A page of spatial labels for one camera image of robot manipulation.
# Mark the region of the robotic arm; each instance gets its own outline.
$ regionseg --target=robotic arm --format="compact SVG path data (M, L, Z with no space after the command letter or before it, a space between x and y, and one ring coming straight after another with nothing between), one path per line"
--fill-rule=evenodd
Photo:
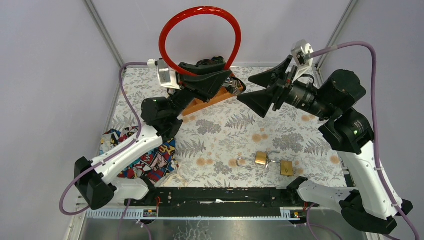
M359 78L348 70L335 71L320 89L300 82L297 79L312 66L312 59L308 56L313 50L302 40L294 45L291 53L277 67L248 79L264 87L264 90L245 93L237 99L262 118L272 104L272 110L276 111L287 103L327 121L319 131L349 168L356 187L326 187L298 177L287 189L295 199L317 203L341 213L357 230L389 234L397 226L393 217L398 211L379 180L374 161L374 133L370 123L352 108L366 94L366 90ZM297 66L287 72L293 56ZM175 93L168 98L154 97L143 101L141 117L146 125L139 135L133 135L91 161L85 157L76 161L75 176L102 163L75 184L93 210L104 207L112 200L143 199L149 192L148 184L140 178L118 178L119 172L143 154L175 137L182 125L182 120L177 117L195 98L208 102L222 86L232 84L229 78L232 72L224 70L225 63L180 63L179 67L197 76L178 74L162 59L150 60L148 65L157 68L160 85L175 89ZM110 155L116 156L104 162ZM402 210L408 214L413 208L412 203L401 199L390 182L387 183Z

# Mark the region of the red and blue cloth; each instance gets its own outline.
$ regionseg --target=red and blue cloth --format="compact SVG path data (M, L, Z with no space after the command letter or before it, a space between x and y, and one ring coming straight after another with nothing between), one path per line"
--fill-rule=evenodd
M100 155L110 151L120 143L134 135L139 128L127 127L122 132L111 129L101 137ZM172 163L175 154L175 139L165 142L160 147L150 150L126 167L119 178L135 179L147 176L155 184L174 168Z

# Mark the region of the red ring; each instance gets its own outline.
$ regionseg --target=red ring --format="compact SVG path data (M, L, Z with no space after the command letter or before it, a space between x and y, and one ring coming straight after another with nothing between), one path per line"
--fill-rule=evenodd
M240 44L242 43L242 30L240 29L240 25L237 22L236 18L231 15L229 12L225 11L224 9L221 9L219 7L215 6L197 6L190 9L187 9L185 11L182 11L178 13L176 16L171 18L166 25L163 27L162 32L160 33L159 37L159 52L160 55L162 55L163 60L165 61L168 66L170 66L172 69L174 69L179 74L189 75L189 76L196 76L196 74L191 73L187 70L182 69L177 64L175 64L170 56L168 56L167 50L166 50L166 42L167 37L170 31L181 21L184 19L188 19L190 17L196 16L196 15L203 15L203 14L210 14L210 15L216 15L219 16L229 24L231 24L232 28L235 32L235 44L234 49L232 50L231 56L229 57L227 63L225 64L224 69L228 70L231 67L231 64L233 64L234 59L236 59L237 53L240 49Z

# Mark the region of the patterned cloth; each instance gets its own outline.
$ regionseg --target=patterned cloth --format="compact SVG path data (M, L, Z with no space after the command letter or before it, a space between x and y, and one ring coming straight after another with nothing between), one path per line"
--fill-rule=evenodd
M137 126L126 127L122 132L111 129L101 137L100 155L110 151L123 141L127 140L139 130ZM172 162L175 154L175 139L172 139L158 148L152 149L148 153L135 160L126 167L119 175L119 178L135 179L147 176L155 184L165 175L174 170Z
M263 89L247 79L268 69L231 68L246 83L246 92ZM150 68L128 68L124 89L138 115L145 98L167 96L166 88L159 86L156 72ZM337 153L318 131L322 123L288 104L283 104L278 111L269 110L266 117L261 118L232 97L182 119L183 125L175 137L175 159L178 174L189 187L286 187L298 176L324 186L346 186ZM135 124L135 117L121 94L111 127L122 130ZM294 176L280 175L279 165L275 163L270 163L269 170L265 171L237 167L237 157L251 157L257 151L266 150L280 151L272 158L292 161ZM244 164L255 168L248 161ZM182 185L175 178L168 186Z

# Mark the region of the floral tablecloth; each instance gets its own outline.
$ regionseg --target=floral tablecloth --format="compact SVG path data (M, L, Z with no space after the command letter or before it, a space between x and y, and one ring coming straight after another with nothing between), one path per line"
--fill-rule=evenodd
M264 72L268 67L235 67L235 76L247 85L247 91L261 90L247 82L249 76ZM129 100L141 114L145 98L167 96L158 84L156 71L149 68L129 68L124 76L124 89ZM286 187L296 177L307 177L318 184L343 187L339 157L323 139L321 125L313 115L283 104L266 118L257 116L235 97L185 116L176 139L178 174L188 187ZM136 119L120 93L111 128L122 130L135 126ZM280 151L270 157L292 161L294 176L280 175L280 166L270 163L268 170L257 168L248 161L237 167L240 156L253 157L257 151ZM168 187L181 187L179 178Z

